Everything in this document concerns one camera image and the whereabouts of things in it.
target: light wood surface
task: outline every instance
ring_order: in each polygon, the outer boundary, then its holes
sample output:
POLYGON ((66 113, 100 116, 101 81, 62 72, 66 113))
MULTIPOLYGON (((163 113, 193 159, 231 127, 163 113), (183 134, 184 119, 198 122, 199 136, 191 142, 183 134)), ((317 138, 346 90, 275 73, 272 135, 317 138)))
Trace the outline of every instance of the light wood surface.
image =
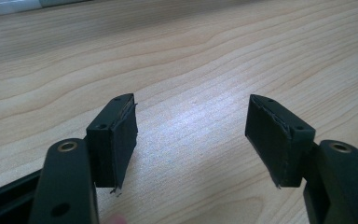
POLYGON ((358 147, 358 0, 92 1, 0 17, 0 186, 134 92, 138 145, 101 221, 307 223, 244 136, 251 93, 358 147))

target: black metal bracket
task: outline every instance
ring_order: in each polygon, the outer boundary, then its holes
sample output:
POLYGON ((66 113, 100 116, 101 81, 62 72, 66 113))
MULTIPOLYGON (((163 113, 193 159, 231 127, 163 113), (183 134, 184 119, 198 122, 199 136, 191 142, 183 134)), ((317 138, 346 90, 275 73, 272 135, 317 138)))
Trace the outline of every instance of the black metal bracket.
POLYGON ((358 149, 324 140, 278 102, 251 95, 245 135, 277 187, 299 187, 310 223, 358 223, 358 149))
POLYGON ((55 143, 42 170, 1 187, 0 224, 99 223, 95 187, 123 186, 138 133, 135 106, 133 94, 114 98, 83 140, 55 143))

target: screw hole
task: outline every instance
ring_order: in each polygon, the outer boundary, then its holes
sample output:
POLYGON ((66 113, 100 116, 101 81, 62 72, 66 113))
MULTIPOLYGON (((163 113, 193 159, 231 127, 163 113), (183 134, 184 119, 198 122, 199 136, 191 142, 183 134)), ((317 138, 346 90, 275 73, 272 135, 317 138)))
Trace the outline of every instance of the screw hole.
POLYGON ((342 144, 339 143, 333 143, 330 145, 330 147, 332 147, 334 150, 339 151, 339 152, 343 152, 343 153, 350 153, 351 149, 349 147, 346 147, 342 144))
POLYGON ((106 124, 99 124, 99 125, 97 125, 97 129, 104 129, 104 128, 106 128, 107 126, 106 126, 106 124))
POLYGON ((75 148, 77 148, 76 142, 64 142, 64 143, 60 144, 57 149, 60 152, 67 152, 67 151, 73 150, 75 148))
POLYGON ((70 208, 71 206, 69 203, 60 203, 51 209, 50 214, 52 217, 62 217, 69 211, 70 208))

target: table surface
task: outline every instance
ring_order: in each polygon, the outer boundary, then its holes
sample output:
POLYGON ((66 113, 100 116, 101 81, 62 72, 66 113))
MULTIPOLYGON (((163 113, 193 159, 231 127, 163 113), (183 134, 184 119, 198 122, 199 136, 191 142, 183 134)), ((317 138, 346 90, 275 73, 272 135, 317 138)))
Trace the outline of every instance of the table surface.
POLYGON ((358 0, 91 1, 0 17, 0 186, 134 92, 123 194, 101 221, 307 223, 244 136, 249 95, 279 101, 315 141, 358 147, 358 0))

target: wood grain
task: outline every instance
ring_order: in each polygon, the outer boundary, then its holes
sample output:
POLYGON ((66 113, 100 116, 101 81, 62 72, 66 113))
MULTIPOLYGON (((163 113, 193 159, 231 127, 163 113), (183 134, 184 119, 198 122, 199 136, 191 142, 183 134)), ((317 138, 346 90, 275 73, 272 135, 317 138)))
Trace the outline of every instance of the wood grain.
POLYGON ((138 145, 101 221, 307 223, 244 137, 249 95, 358 147, 358 0, 92 1, 0 17, 0 186, 134 92, 138 145))

